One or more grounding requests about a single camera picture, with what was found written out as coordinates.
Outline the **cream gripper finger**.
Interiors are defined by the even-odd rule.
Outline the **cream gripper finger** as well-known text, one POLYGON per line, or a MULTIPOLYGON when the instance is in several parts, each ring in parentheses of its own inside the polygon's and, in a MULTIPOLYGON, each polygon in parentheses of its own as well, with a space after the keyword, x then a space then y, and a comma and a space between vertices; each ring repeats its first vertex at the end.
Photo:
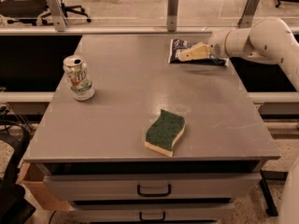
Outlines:
POLYGON ((210 56, 210 47, 204 43, 198 43, 189 49, 183 50, 179 55, 178 59, 182 62, 207 59, 210 56))
POLYGON ((199 42, 199 43, 195 43, 195 44, 190 44, 190 46, 188 47, 188 49, 195 49, 197 47, 200 47, 203 45, 203 42, 199 42))

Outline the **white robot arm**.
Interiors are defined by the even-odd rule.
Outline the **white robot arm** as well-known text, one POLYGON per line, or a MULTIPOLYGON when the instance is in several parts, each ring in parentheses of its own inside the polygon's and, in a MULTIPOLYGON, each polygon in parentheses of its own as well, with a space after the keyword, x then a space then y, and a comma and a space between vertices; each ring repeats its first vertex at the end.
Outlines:
POLYGON ((266 18, 250 28, 213 32, 207 43, 197 43, 178 53, 182 62, 232 57, 278 64, 299 91, 299 43, 282 19, 266 18))

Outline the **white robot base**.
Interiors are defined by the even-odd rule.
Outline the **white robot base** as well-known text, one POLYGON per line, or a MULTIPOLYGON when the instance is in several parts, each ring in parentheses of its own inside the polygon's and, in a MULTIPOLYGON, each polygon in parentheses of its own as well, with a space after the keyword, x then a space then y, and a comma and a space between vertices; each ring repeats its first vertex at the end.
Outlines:
POLYGON ((299 224, 299 158, 293 163, 284 185, 278 224, 299 224))

